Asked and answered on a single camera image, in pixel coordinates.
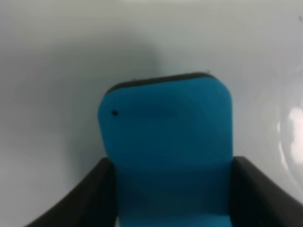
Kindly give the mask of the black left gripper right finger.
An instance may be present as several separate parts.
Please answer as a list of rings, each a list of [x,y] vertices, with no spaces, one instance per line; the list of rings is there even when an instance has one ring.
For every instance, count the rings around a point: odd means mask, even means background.
[[[303,205],[245,157],[233,158],[229,200],[234,227],[303,225]]]

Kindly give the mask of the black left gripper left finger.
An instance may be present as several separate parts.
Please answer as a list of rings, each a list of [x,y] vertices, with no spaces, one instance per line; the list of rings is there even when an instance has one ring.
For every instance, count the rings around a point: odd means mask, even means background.
[[[62,200],[29,227],[114,227],[117,218],[115,169],[101,159]]]

